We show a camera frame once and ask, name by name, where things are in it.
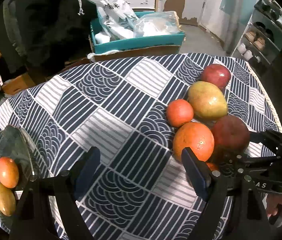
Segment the teal plastic crate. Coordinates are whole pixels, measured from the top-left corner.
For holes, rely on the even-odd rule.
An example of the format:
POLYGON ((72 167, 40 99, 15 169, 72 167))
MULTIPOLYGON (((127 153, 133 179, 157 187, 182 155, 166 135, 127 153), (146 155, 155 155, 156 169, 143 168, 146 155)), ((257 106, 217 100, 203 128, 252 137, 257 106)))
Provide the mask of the teal plastic crate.
MULTIPOLYGON (((137 12, 138 18, 145 14, 152 13, 150 11, 137 12)), ((181 46, 185 33, 181 31, 175 35, 163 35, 163 36, 150 36, 150 37, 134 37, 130 39, 123 40, 113 40, 106 43, 99 43, 95 37, 96 34, 101 33, 102 26, 98 19, 91 22, 91 40, 93 43, 93 52, 96 54, 102 54, 110 50, 131 50, 138 48, 146 48, 153 46, 166 46, 166 45, 176 45, 181 46)))

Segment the small tangerine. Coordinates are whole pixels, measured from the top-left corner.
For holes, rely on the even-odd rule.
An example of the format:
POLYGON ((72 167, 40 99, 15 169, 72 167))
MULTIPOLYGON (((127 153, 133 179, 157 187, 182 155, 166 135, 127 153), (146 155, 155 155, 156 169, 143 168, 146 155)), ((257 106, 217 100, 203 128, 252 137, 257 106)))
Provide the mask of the small tangerine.
POLYGON ((214 163, 206 163, 206 165, 209 167, 209 169, 213 172, 213 171, 219 171, 219 167, 214 164, 214 163))
POLYGON ((166 118, 172 127, 181 127, 194 117, 194 110, 186 100, 178 99, 170 102, 166 109, 166 118))

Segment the wooden drawer box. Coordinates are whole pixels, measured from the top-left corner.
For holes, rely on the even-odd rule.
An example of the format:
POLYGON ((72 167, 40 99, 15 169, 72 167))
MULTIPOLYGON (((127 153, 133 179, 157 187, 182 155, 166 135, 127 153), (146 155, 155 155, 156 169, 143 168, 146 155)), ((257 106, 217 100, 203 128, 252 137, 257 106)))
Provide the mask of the wooden drawer box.
POLYGON ((36 84, 31 79, 28 73, 24 73, 12 80, 6 81, 3 86, 2 90, 5 94, 8 95, 15 95, 22 90, 34 87, 36 84))

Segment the clear plastic bag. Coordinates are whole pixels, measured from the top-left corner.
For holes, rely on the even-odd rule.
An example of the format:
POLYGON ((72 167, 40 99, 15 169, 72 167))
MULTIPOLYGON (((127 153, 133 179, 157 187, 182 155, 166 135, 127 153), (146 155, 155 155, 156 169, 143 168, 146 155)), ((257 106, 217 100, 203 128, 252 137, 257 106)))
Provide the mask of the clear plastic bag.
POLYGON ((134 37, 175 35, 181 32, 175 11, 152 12, 141 16, 134 25, 134 37))

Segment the red apple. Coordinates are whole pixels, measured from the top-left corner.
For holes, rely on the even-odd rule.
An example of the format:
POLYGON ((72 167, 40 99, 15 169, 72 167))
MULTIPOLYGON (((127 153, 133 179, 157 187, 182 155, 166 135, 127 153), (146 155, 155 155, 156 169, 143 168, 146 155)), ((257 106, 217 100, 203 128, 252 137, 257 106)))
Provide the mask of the red apple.
POLYGON ((221 117, 211 129, 214 153, 243 153, 249 145, 250 133, 246 124, 236 116, 221 117))
POLYGON ((221 64, 210 64, 201 74, 201 81, 212 83, 224 90, 231 79, 230 71, 221 64))

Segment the shoe rack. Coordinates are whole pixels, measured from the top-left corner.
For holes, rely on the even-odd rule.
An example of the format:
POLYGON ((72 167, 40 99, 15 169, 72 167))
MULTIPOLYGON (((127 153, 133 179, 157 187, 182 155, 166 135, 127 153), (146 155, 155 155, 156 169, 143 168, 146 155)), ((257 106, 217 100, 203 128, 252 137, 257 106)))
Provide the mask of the shoe rack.
POLYGON ((269 66, 282 50, 282 8, 275 0, 257 0, 232 57, 269 66))

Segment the white rice bag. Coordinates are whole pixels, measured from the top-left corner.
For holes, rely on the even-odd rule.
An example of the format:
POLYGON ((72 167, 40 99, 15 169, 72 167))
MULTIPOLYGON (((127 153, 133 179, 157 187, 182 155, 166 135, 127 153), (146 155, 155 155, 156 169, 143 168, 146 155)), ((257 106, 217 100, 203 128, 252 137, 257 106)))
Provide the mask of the white rice bag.
POLYGON ((96 5, 98 20, 108 36, 114 40, 134 38, 138 17, 125 0, 88 1, 96 5))

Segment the large orange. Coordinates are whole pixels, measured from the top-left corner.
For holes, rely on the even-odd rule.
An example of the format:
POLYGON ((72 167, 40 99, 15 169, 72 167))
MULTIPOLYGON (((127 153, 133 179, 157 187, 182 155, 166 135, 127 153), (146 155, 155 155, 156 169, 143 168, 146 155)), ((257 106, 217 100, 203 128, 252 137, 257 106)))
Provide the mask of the large orange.
POLYGON ((19 170, 13 159, 9 157, 0 158, 0 182, 9 189, 17 186, 19 181, 19 170))

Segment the black hanging coat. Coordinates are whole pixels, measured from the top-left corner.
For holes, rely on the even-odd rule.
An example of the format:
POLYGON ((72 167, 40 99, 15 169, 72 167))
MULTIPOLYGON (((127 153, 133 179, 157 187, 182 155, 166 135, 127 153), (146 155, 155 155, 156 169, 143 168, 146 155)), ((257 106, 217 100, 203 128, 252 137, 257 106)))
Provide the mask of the black hanging coat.
POLYGON ((96 6, 87 0, 4 0, 0 53, 10 73, 29 68, 51 75, 90 53, 96 17, 96 6))

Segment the white door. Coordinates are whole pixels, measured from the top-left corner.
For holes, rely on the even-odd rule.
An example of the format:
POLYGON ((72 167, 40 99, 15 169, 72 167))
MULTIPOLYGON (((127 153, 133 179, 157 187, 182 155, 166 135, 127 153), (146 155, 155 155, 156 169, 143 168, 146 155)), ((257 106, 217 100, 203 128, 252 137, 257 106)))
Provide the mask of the white door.
POLYGON ((174 10, 184 24, 211 32, 230 54, 235 47, 243 0, 159 0, 159 10, 174 10))

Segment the green glass bowl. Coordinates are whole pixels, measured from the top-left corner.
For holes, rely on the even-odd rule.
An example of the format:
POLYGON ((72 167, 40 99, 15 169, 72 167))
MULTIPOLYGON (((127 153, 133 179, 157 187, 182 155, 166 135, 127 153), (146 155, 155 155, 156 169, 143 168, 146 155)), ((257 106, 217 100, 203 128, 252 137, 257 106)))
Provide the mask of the green glass bowl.
POLYGON ((38 173, 36 146, 23 128, 12 125, 0 131, 0 226, 8 231, 16 210, 16 192, 23 191, 32 174, 38 173))

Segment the brown cardboard box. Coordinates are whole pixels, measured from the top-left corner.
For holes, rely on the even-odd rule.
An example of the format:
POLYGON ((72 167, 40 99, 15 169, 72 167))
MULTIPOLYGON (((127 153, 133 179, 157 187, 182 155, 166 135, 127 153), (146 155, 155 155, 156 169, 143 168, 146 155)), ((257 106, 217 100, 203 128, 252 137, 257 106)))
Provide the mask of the brown cardboard box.
POLYGON ((139 56, 164 56, 170 54, 177 54, 180 51, 181 46, 166 45, 166 46, 153 46, 146 48, 138 48, 131 50, 110 50, 102 54, 89 53, 87 59, 90 62, 99 62, 115 59, 123 59, 128 57, 139 56))

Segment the blue white patterned tablecloth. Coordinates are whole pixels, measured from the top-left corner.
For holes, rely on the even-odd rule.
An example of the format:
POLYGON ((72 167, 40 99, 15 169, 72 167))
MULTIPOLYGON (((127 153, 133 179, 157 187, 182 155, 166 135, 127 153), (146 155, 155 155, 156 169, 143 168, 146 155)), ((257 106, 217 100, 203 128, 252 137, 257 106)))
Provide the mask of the blue white patterned tablecloth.
POLYGON ((204 207, 172 156, 167 105, 186 97, 210 64, 231 74, 229 114, 251 131, 282 127, 247 62, 188 53, 81 65, 0 104, 0 132, 12 125, 33 141, 41 177, 72 168, 95 146, 101 161, 77 202, 97 239, 186 239, 204 207))

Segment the yellow green mango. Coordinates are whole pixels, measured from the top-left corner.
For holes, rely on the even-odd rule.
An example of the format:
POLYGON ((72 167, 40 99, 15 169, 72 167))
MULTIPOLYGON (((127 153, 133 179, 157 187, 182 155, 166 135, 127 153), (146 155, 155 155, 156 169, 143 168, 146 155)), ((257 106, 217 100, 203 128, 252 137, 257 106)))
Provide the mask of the yellow green mango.
POLYGON ((215 121, 228 114, 228 105, 223 92, 214 84, 197 81, 188 89, 188 102, 195 116, 215 121))

